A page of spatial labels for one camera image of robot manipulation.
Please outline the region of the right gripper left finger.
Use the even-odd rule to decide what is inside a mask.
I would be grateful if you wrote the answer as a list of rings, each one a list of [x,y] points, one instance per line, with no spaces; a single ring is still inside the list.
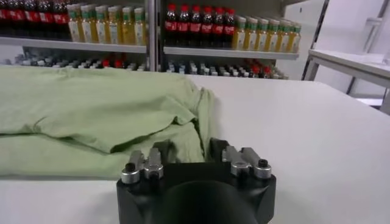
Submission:
[[[164,165],[169,163],[169,154],[173,148],[174,144],[165,140],[155,142],[147,156],[140,150],[133,151],[121,171],[121,181],[124,184],[136,184],[142,177],[147,180],[163,178]]]

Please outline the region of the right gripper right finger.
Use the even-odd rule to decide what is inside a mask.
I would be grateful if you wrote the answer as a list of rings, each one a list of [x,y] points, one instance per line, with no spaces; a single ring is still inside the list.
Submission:
[[[211,138],[210,156],[214,162],[229,163],[230,173],[237,178],[252,175],[257,179],[267,180],[272,176],[268,160],[261,158],[251,147],[237,150],[226,140]]]

